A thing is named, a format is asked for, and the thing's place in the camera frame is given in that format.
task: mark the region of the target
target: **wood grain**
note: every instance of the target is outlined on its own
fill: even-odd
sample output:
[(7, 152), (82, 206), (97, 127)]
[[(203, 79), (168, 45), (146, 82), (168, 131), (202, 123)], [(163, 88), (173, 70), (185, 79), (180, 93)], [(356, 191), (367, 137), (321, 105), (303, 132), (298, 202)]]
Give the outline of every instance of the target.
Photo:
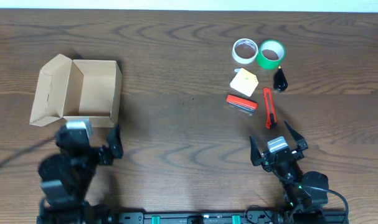
[[(273, 131), (262, 98), (273, 72), (245, 66), (260, 81), (253, 116), (225, 104), (241, 37), (286, 47), (289, 87), (273, 96)], [(251, 165), (248, 136), (265, 147), (287, 134), (285, 119), (308, 140), (303, 171), (329, 177), (351, 223), (378, 223), (378, 14), (0, 10), (0, 162), (9, 159), (0, 166), (0, 223), (34, 223), (38, 214), (37, 166), (57, 148), (26, 149), (62, 121), (28, 122), (38, 71), (59, 53), (117, 60), (123, 72), (125, 156), (98, 169), (91, 203), (149, 212), (277, 206), (281, 186)], [(93, 143), (106, 132), (97, 129)], [(332, 195), (328, 206), (343, 207)]]

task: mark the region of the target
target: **cardboard box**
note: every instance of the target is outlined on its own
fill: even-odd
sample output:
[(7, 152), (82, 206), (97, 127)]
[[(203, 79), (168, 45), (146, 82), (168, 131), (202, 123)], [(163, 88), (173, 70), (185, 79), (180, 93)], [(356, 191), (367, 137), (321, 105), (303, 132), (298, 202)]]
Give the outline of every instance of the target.
[(113, 60), (71, 60), (59, 54), (39, 72), (30, 124), (89, 119), (93, 127), (118, 123), (122, 74)]

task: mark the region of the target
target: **green tape roll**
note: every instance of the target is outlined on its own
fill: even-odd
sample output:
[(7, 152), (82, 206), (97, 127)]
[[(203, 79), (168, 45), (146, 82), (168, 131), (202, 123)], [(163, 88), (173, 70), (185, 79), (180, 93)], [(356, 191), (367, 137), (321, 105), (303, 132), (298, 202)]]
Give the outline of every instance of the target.
[[(277, 54), (277, 60), (270, 60), (267, 59), (263, 55), (264, 50), (271, 50)], [(259, 47), (259, 53), (257, 55), (257, 62), (259, 66), (264, 69), (274, 69), (280, 64), (283, 60), (284, 56), (286, 55), (286, 49), (284, 48), (283, 44), (281, 44), (277, 40), (266, 40), (264, 41), (261, 46)]]

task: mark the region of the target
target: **red utility knife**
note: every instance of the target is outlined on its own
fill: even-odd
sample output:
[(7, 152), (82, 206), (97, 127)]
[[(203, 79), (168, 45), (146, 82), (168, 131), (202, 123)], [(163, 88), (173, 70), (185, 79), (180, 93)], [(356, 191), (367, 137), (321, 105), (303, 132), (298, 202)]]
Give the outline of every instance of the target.
[(234, 95), (227, 95), (226, 102), (231, 105), (238, 106), (241, 109), (244, 109), (249, 112), (254, 112), (258, 108), (258, 103), (252, 102)]
[(266, 128), (273, 129), (277, 125), (275, 106), (273, 105), (272, 91), (270, 88), (263, 88), (263, 99), (266, 104)]

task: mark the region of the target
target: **sticky note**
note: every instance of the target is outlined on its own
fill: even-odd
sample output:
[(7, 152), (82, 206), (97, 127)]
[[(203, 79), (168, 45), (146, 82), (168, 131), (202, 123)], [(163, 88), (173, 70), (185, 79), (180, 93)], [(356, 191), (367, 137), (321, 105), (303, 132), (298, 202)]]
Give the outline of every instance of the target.
[(230, 87), (246, 96), (251, 96), (257, 85), (257, 76), (244, 68), (241, 68), (233, 78), (232, 82), (230, 82)]

